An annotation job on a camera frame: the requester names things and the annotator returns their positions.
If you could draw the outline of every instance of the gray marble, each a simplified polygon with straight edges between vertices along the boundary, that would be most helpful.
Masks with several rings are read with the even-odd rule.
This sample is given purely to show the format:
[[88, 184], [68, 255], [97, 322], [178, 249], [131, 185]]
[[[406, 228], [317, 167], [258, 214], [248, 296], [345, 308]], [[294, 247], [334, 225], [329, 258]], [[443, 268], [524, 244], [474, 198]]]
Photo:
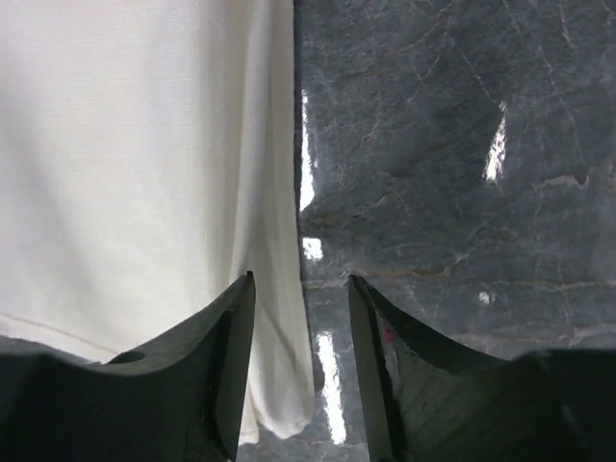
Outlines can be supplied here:
[[[616, 346], [616, 1], [296, 11], [299, 229], [322, 391], [302, 435], [266, 435], [244, 460], [368, 460], [351, 272], [502, 358]], [[329, 341], [333, 360], [320, 357]]]

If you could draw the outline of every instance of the marble surface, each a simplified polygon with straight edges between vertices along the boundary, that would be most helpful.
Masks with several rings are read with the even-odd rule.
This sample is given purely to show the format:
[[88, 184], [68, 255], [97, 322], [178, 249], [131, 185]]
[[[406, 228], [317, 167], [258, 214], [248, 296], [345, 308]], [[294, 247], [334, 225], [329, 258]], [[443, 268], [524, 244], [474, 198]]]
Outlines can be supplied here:
[[502, 358], [616, 347], [616, 1], [296, 0], [299, 229], [322, 390], [241, 460], [367, 461], [365, 276]]

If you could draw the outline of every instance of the dark gray surface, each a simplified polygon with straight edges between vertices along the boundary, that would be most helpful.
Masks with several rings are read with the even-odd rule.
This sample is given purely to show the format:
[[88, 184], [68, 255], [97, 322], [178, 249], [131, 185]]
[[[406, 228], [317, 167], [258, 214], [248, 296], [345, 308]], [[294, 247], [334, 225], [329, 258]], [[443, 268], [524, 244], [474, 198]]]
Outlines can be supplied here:
[[266, 434], [241, 460], [368, 460], [351, 271], [499, 357], [616, 346], [616, 1], [297, 6], [303, 278], [325, 387], [302, 435]]
[[38, 354], [43, 352], [59, 356], [69, 363], [84, 365], [90, 362], [87, 359], [67, 353], [66, 351], [54, 349], [45, 344], [30, 342], [23, 339], [14, 339], [5, 337], [4, 335], [0, 335], [0, 351], [9, 354]]

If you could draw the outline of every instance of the white cloth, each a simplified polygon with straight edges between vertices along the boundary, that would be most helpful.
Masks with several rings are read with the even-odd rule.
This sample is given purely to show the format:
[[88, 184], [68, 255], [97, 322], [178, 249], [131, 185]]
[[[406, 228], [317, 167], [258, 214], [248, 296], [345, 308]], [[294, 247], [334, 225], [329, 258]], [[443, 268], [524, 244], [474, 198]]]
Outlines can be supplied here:
[[242, 442], [313, 408], [292, 0], [0, 0], [0, 334], [106, 361], [257, 285]]

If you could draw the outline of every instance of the white garment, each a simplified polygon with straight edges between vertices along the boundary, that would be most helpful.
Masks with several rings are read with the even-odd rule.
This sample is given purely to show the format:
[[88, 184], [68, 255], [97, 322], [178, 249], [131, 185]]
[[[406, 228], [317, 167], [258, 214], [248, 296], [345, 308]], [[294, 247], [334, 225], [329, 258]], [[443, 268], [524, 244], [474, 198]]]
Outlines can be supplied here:
[[257, 286], [242, 442], [312, 415], [292, 0], [0, 0], [0, 334], [106, 361]]

